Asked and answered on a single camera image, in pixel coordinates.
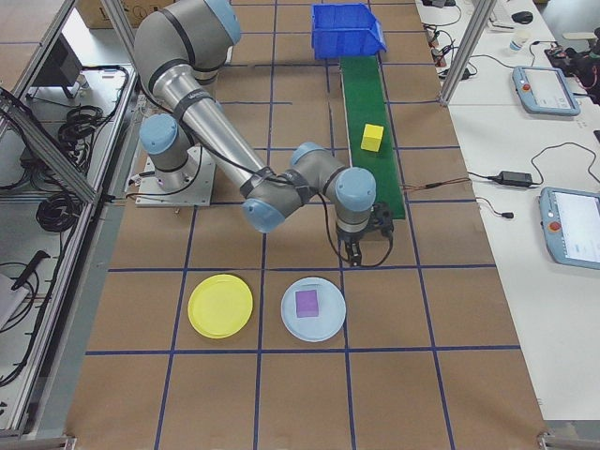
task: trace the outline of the gray floor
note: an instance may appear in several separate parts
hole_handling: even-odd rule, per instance
[[[560,44],[578,52],[588,49],[585,41],[566,40],[565,32],[590,31],[600,27],[600,0],[549,0],[539,6],[548,28]]]

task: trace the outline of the touchscreen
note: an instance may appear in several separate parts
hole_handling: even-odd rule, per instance
[[[569,110],[571,102],[564,92],[561,79],[553,70],[525,69],[535,102],[545,108]]]
[[[566,257],[600,263],[600,201],[585,195],[554,193]]]

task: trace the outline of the light blue plate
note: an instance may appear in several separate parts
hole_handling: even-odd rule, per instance
[[[296,292],[317,291],[318,317],[296,317]],[[346,319],[346,302],[338,287],[323,278],[307,277],[296,281],[283,294],[281,319],[290,333],[307,342],[321,342],[339,331]]]

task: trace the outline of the red emergency stop button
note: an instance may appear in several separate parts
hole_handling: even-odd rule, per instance
[[[562,228],[561,222],[556,222],[556,221],[550,222],[547,225],[547,227],[551,232],[557,232],[558,230],[560,230]]]

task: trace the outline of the green conveyor belt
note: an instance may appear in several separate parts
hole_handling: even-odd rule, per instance
[[[339,58],[346,106],[346,124],[352,165],[373,173],[377,181],[377,202],[386,202],[394,218],[405,218],[404,201],[398,180],[398,159],[392,145],[392,129],[383,100],[382,78],[375,56]],[[365,124],[384,128],[379,152],[360,148]]]

